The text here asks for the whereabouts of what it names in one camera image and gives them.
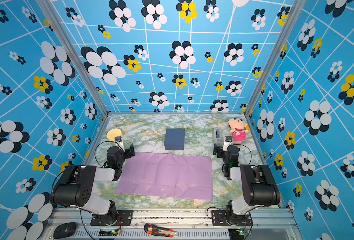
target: dark blue box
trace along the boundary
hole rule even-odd
[[[168,128],[165,133],[166,150],[184,150],[185,129]]]

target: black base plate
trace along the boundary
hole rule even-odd
[[[122,217],[124,220],[121,226],[130,226],[130,223],[132,222],[133,210],[117,210],[117,212],[117,216]],[[104,215],[93,215],[93,217],[95,218],[92,218],[92,221],[90,222],[91,226],[106,226],[105,223],[109,221]],[[112,226],[119,226],[120,222],[120,219],[117,219]]]
[[[226,222],[226,211],[225,210],[212,210],[212,224],[215,227],[221,226],[231,226]],[[245,222],[247,226],[253,226],[253,221],[251,219],[250,214],[248,215],[237,215],[240,219],[240,223],[237,226],[245,226]]]

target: orange box cutter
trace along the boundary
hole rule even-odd
[[[154,236],[160,237],[176,237],[177,233],[169,228],[158,227],[156,225],[145,223],[144,230],[146,233],[149,233]]]

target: doll face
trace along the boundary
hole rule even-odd
[[[235,129],[235,128],[244,129],[247,126],[247,123],[240,118],[231,118],[231,119],[229,119],[229,126],[232,129]]]

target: aluminum corner post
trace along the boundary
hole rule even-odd
[[[282,46],[285,44],[289,34],[292,32],[292,29],[306,1],[307,0],[295,0],[295,2],[293,3],[293,6],[290,10],[289,17],[285,21],[285,25],[282,27],[279,37],[277,38],[276,43],[273,46],[273,49],[271,51],[271,54],[268,57],[267,63],[263,68],[262,75],[258,80],[257,85],[254,88],[254,91],[249,99],[249,102],[247,104],[248,107],[247,110],[245,111],[246,116],[250,114],[250,112],[252,111],[252,107],[256,104],[260,96],[260,89],[263,88],[266,81],[270,78],[269,73],[273,70],[276,61],[279,58]]]
[[[88,89],[90,95],[93,97],[96,105],[99,107],[101,112],[104,115],[104,118],[108,115],[108,110],[102,98],[96,92],[96,87],[93,84],[92,79],[89,76],[89,73],[86,71],[81,59],[78,57],[78,53],[72,44],[72,41],[69,38],[69,35],[66,33],[57,12],[55,11],[53,4],[50,0],[37,0],[38,5],[40,6],[42,12],[45,14],[45,17],[50,22],[55,35],[58,37],[62,46],[64,47],[66,53],[69,55],[70,60],[73,62],[74,68],[79,74],[79,78],[82,79],[86,88]]]

